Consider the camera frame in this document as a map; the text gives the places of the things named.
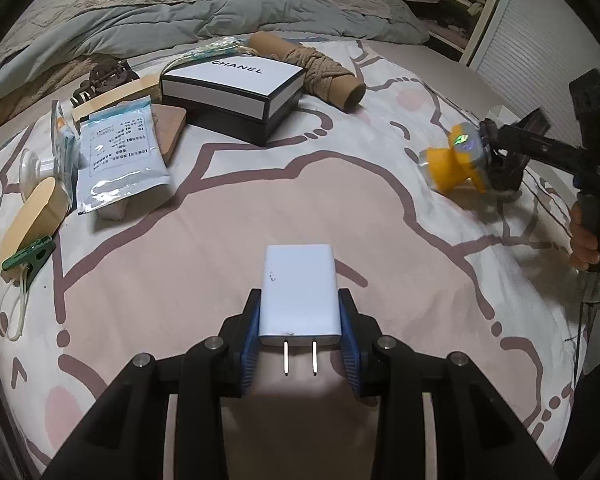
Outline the right hand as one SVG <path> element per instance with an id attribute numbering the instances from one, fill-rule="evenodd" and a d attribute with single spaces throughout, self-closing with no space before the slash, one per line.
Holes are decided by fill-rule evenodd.
<path id="1" fill-rule="evenodd" d="M 600 262 L 600 251 L 597 237 L 583 225 L 582 209 L 578 203 L 574 203 L 570 210 L 570 231 L 570 266 L 587 271 L 590 266 Z"/>

